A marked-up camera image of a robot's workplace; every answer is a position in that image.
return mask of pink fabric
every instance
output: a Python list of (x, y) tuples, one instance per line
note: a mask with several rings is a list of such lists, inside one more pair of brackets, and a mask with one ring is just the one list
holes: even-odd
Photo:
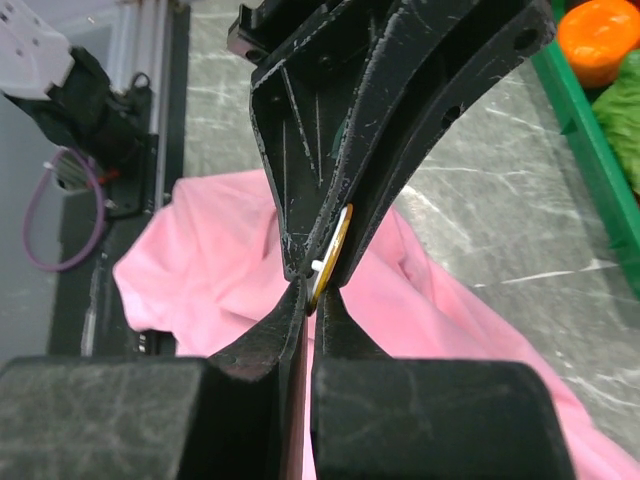
[[(181, 180), (173, 203), (154, 217), (115, 276), (135, 330), (172, 332), (179, 355), (209, 356), (232, 343), (275, 306), (287, 286), (264, 173)], [(594, 428), (524, 337), (427, 257), (395, 211), (385, 217), (342, 295), (353, 318), (395, 357), (531, 365), (552, 393), (579, 478), (640, 479), (638, 463)], [(312, 317), (308, 368), (314, 324)], [(306, 424), (308, 430), (308, 402)], [(315, 478), (309, 435), (303, 478)]]

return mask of green crate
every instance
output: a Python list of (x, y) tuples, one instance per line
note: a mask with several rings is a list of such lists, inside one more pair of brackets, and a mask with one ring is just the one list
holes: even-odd
[[(560, 20), (563, 2), (552, 4)], [(609, 233), (610, 247), (640, 298), (640, 208), (631, 188), (560, 46), (554, 41), (533, 57), (533, 65)]]

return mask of yellow ring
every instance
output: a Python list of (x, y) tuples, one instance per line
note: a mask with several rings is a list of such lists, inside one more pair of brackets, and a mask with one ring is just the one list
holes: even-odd
[(338, 256), (340, 255), (340, 251), (342, 250), (342, 245), (344, 245), (344, 239), (347, 236), (347, 230), (349, 229), (349, 223), (351, 222), (352, 214), (353, 205), (348, 204), (347, 213), (344, 217), (342, 225), (340, 226), (338, 235), (336, 235), (335, 241), (329, 246), (329, 256), (327, 257), (327, 263), (322, 272), (318, 273), (318, 275), (320, 275), (320, 279), (318, 280), (318, 288), (313, 293), (313, 296), (309, 301), (309, 314), (313, 313), (316, 310), (320, 295), (322, 295), (322, 292), (324, 292), (327, 288), (327, 284), (329, 283), (329, 279), (331, 278), (333, 269), (336, 267), (336, 263), (338, 262)]

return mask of marble countertop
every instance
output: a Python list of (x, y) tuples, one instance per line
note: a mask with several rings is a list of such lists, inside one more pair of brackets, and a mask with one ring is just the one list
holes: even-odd
[[(225, 50), (237, 4), (193, 6), (187, 175), (261, 167), (252, 66)], [(518, 328), (638, 457), (640, 302), (530, 63), (454, 124), (396, 205), (429, 255)]]

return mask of orange vegetable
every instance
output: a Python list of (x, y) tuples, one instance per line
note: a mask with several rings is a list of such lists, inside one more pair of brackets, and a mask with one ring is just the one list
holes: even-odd
[(562, 18), (558, 43), (583, 87), (606, 86), (640, 48), (640, 11), (626, 0), (591, 0)]

